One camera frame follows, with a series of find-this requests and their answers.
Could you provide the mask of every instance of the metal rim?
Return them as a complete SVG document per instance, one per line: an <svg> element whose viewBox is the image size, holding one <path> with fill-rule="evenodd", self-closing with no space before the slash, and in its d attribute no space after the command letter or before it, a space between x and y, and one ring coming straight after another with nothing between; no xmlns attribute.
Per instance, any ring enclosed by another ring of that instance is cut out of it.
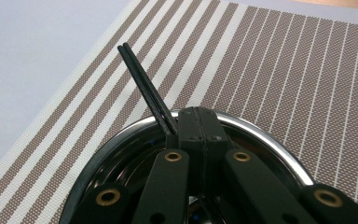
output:
<svg viewBox="0 0 358 224"><path fill-rule="evenodd" d="M172 111L174 118L178 117L179 110ZM286 150L276 139L270 134L265 133L254 124L244 120L230 116L229 114L215 111L216 116L221 121L222 125L238 129L243 133L249 134L256 141L259 141L266 146L268 152L276 157L285 170L290 173L291 178L297 182L297 187L304 187L314 184L314 180L308 174L302 164L294 157L288 150ZM94 156L87 163L75 184L73 185L65 206L62 210L61 223L68 223L73 213L76 210L76 205L80 203L82 196L87 189L92 189L98 186L90 180L91 176L98 174L101 166L109 158L110 154L115 154L123 143L129 141L138 133L146 132L152 128L157 128L157 123L154 117L148 117L134 122L132 125L123 129L121 132L112 137L103 147L101 147Z"/></svg>

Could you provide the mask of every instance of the white surface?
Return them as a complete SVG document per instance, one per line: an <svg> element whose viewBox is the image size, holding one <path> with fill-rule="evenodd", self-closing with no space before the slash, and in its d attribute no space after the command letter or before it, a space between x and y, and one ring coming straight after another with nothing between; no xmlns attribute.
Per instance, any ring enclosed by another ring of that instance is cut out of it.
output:
<svg viewBox="0 0 358 224"><path fill-rule="evenodd" d="M0 1L0 160L128 1ZM358 24L358 9L232 0Z"/></svg>

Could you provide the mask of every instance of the black mechanical part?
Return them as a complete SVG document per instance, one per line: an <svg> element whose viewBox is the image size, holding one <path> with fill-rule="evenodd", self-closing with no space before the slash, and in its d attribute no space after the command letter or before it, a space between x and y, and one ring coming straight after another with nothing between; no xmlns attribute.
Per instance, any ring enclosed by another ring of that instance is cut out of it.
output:
<svg viewBox="0 0 358 224"><path fill-rule="evenodd" d="M86 219L79 217L84 216L83 212L96 203L105 208L123 203L114 211L119 213L116 219L106 217L105 223L152 224L187 222L187 208L190 223L197 219L200 221L198 215L213 224L245 221L293 224L316 223L315 218L322 222L330 220L324 216L330 216L331 223L341 223L329 213L320 214L320 207L310 200L316 199L323 205L335 208L341 208L343 204L348 204L350 208L353 204L357 205L333 190L316 189L307 193L304 186L313 183L313 180L311 177L302 177L308 175L306 172L290 175L293 167L289 168L287 165L290 162L282 161L277 151L260 150L268 147L264 140L260 144L259 137L253 138L244 131L239 131L238 137L238 130L225 126L212 110L200 107L182 110L184 113L179 113L176 129L175 120L131 48L124 44L118 49L162 132L153 135L157 133L151 132L152 129L134 129L130 126L106 143L91 158L75 182L63 208L61 223L70 220L84 223ZM177 175L180 181L172 181ZM195 181L196 184L188 185L187 181ZM187 186L190 194L198 197L191 197L190 206ZM167 193L172 190L178 194ZM296 199L300 194L302 204ZM348 212L348 216L358 216L357 209L354 213L351 209L345 212ZM100 217L103 216L102 211L99 211Z"/></svg>
<svg viewBox="0 0 358 224"><path fill-rule="evenodd" d="M153 83L150 81L147 73L139 63L135 54L127 43L117 47L124 60L124 63L130 70L132 78L135 80L141 94L146 100L147 105L156 118L158 125L166 136L177 135L176 122L171 116L170 110L162 101Z"/></svg>
<svg viewBox="0 0 358 224"><path fill-rule="evenodd" d="M130 194L125 187L101 185L84 197L70 223L122 223L129 201Z"/></svg>
<svg viewBox="0 0 358 224"><path fill-rule="evenodd" d="M224 171L251 223L316 223L254 153L230 150Z"/></svg>
<svg viewBox="0 0 358 224"><path fill-rule="evenodd" d="M160 152L137 205L134 224L187 222L189 157L183 150Z"/></svg>
<svg viewBox="0 0 358 224"><path fill-rule="evenodd" d="M299 200L319 223L358 223L358 204L339 189L325 184L306 186Z"/></svg>

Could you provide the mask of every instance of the reflective chrome surface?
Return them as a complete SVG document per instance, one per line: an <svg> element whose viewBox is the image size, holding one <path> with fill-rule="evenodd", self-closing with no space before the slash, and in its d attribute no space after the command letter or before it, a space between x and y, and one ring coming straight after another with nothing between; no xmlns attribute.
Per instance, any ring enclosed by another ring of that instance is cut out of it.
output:
<svg viewBox="0 0 358 224"><path fill-rule="evenodd" d="M178 112L172 111L172 116L177 118ZM246 120L215 113L234 146L254 152L294 195L301 187L314 183L300 162L271 135ZM85 194L102 184L117 183L139 192L164 147L165 135L153 117L141 119L112 137L77 178L63 208L61 223L73 215Z"/></svg>

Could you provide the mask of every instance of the woven placemat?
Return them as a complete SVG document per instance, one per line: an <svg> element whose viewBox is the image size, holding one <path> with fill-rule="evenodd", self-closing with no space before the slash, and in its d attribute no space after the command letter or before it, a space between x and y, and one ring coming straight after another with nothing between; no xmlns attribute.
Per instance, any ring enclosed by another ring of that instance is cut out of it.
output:
<svg viewBox="0 0 358 224"><path fill-rule="evenodd" d="M150 114L118 55L124 42L168 108L247 119L358 202L358 25L214 0L133 0L0 162L0 223L58 222L95 150Z"/></svg>

